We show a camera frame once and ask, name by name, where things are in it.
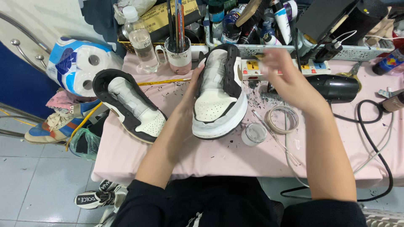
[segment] tape roll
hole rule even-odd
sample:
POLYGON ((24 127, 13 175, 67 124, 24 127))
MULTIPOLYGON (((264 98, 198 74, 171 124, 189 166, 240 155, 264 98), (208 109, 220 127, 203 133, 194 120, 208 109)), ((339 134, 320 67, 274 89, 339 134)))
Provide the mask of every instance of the tape roll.
POLYGON ((271 111, 268 113, 267 122, 268 122, 268 125, 271 127, 271 129, 274 130, 275 132, 280 133, 280 134, 288 134, 288 133, 293 132, 299 126, 300 118, 294 109, 292 109, 288 106, 285 106, 285 105, 279 105, 279 106, 275 106, 274 108, 272 108, 271 111), (292 116, 293 124, 294 124, 292 129, 285 130, 285 129, 280 129, 275 126, 275 124, 272 122, 271 115, 276 110, 283 110, 287 114, 292 116))

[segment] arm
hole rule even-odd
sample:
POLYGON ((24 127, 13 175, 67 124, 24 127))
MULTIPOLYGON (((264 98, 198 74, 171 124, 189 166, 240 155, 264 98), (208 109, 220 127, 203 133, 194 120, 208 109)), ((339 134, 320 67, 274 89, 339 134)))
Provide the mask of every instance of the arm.
POLYGON ((278 94, 304 112, 306 119, 307 179, 313 199, 356 201, 351 164, 337 124, 325 99, 293 65, 286 50, 266 50, 262 70, 278 94), (273 73, 283 72, 282 76, 273 73))
POLYGON ((136 173, 136 180, 165 188, 177 163, 182 143, 192 125, 192 109, 199 73, 204 61, 192 73, 191 82, 178 106, 161 130, 151 149, 146 153, 136 173))

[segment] toilet paper pack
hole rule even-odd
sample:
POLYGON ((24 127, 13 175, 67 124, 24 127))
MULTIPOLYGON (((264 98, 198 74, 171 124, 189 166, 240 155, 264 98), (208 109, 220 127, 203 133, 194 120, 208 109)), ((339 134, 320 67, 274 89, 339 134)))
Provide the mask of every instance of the toilet paper pack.
POLYGON ((67 37, 57 40, 49 56, 46 74, 65 90, 95 97, 93 79, 103 69, 122 69, 123 60, 110 48, 67 37))

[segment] pink tablecloth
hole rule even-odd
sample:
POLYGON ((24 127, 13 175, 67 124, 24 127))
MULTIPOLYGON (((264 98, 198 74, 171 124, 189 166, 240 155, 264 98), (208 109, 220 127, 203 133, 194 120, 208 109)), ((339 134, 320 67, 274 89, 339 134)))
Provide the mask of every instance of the pink tablecloth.
MULTIPOLYGON (((137 82, 149 82, 159 80, 169 80, 177 78, 190 78, 191 73, 178 76, 172 73, 167 66, 160 67, 155 74, 146 74, 137 66, 137 57, 127 54, 124 60, 123 71, 133 75, 137 82)), ((355 62, 350 61, 330 61, 332 72, 348 72, 355 62)), ((368 65, 364 63, 358 77, 362 81, 363 89, 352 103, 333 105, 333 111, 347 117, 354 117, 355 105, 363 99, 381 101, 375 95, 379 89, 386 89, 391 86, 393 90, 403 88, 403 78, 393 76, 375 76, 368 65)), ((175 106, 180 102, 182 93, 185 91, 187 82, 171 84, 160 84, 141 87, 145 94, 167 115, 170 116, 175 106)), ((279 99, 267 96, 267 82, 260 82, 258 87, 252 89, 248 82, 244 81, 244 90, 249 97, 249 107, 242 125, 229 135, 214 141, 204 141, 190 136, 186 138, 182 148, 182 156, 179 163, 173 170, 173 179, 183 179, 189 176, 206 175, 239 175, 257 177, 292 177, 293 174, 288 168, 284 152, 279 145, 268 136, 267 140, 256 147, 248 147, 241 140, 241 129, 249 122, 257 122, 251 110, 257 110, 265 116, 275 105, 282 104, 279 99)), ((373 119, 376 116, 373 107, 363 107, 363 118, 373 119)), ((390 124, 390 116, 385 116, 380 122, 367 125, 368 132, 376 144, 379 144, 387 132, 390 124)), ((284 116, 280 113, 279 121, 282 122, 284 116)), ((302 165, 295 167, 295 171, 301 177, 306 177, 305 169, 305 125, 302 116, 301 124, 295 132, 286 138, 287 146, 301 161, 302 165)), ((403 150, 403 112, 396 113, 395 125, 393 127, 393 137, 389 146, 383 151, 383 156, 388 162, 395 178, 395 186, 404 186, 404 168, 401 164, 404 160, 403 150)), ((368 151, 371 151, 367 141, 361 140, 359 127, 354 123, 337 120, 341 137, 344 141, 349 159, 354 169, 361 166, 368 158, 368 151)), ((101 138, 97 160, 92 180, 101 181, 109 179, 124 185, 128 185, 135 177, 140 161, 150 145, 140 142, 127 133, 118 118, 111 114, 104 125, 104 132, 101 138)), ((358 186, 369 187, 381 184, 381 180, 387 174, 378 159, 373 160, 368 167, 361 171, 356 179, 358 186)))

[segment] white midsole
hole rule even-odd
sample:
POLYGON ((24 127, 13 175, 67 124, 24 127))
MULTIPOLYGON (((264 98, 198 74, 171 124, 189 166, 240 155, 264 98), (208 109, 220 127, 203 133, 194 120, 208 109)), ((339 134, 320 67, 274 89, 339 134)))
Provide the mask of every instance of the white midsole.
POLYGON ((204 139, 214 139, 226 135, 233 130, 243 120, 247 112, 247 96, 244 91, 234 106, 221 118, 213 123, 205 124, 204 122, 192 118, 192 133, 204 139))

